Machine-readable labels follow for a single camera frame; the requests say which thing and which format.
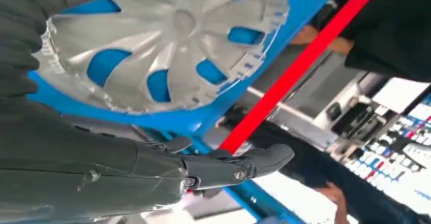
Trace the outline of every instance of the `robotic hand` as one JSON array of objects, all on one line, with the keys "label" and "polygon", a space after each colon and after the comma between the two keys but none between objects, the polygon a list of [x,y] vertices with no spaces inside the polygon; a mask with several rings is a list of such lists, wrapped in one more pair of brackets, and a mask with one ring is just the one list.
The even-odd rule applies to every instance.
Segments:
[{"label": "robotic hand", "polygon": [[37,85],[27,74],[39,65],[31,54],[41,48],[46,20],[87,1],[0,0],[0,222],[68,223],[158,210],[187,189],[239,184],[293,157],[286,145],[240,157],[177,155],[183,142],[93,134],[29,101]]}]

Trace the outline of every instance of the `bolt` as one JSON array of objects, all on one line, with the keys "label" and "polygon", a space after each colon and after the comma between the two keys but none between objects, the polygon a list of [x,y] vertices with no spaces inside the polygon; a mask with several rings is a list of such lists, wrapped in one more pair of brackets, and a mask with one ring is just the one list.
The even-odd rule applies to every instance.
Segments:
[{"label": "bolt", "polygon": [[247,177],[247,173],[243,169],[239,169],[238,171],[235,172],[233,177],[235,181],[244,181],[245,178]]},{"label": "bolt", "polygon": [[193,187],[196,184],[196,179],[194,178],[187,178],[186,185],[187,187]]}]

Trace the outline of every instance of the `prosthetic hand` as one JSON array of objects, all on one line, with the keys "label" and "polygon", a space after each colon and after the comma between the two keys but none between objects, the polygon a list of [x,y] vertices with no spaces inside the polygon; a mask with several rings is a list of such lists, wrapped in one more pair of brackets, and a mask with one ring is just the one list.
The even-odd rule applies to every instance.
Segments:
[{"label": "prosthetic hand", "polygon": [[239,184],[285,165],[285,145],[240,157],[176,155],[181,144],[143,144],[77,129],[29,101],[46,20],[89,0],[0,0],[0,222],[79,222],[167,208],[187,189]]}]

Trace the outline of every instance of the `hubcap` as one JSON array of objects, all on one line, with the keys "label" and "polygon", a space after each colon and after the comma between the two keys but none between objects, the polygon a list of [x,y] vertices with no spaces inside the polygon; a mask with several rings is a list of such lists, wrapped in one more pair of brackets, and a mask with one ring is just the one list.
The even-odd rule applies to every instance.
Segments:
[{"label": "hubcap", "polygon": [[[288,10],[287,0],[112,1],[120,12],[50,19],[43,49],[35,54],[38,73],[76,100],[132,114],[211,103],[259,67],[271,43],[268,34],[284,24]],[[235,40],[236,29],[259,37]],[[124,56],[99,81],[91,71],[107,50]],[[222,79],[214,82],[202,74],[204,63]],[[157,73],[165,75],[165,99],[151,89]]]}]

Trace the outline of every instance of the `red pole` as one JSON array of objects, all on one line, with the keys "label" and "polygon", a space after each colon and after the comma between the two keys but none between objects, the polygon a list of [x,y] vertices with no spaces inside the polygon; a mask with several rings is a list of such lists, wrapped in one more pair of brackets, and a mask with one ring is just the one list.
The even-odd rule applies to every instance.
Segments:
[{"label": "red pole", "polygon": [[313,62],[322,54],[330,43],[341,33],[357,13],[370,0],[349,0],[334,16],[319,36],[306,47],[294,63],[287,68],[266,95],[257,103],[250,113],[232,131],[221,144],[220,149],[232,154],[243,144],[253,131],[265,120],[266,116],[277,105],[285,94],[305,74]]}]

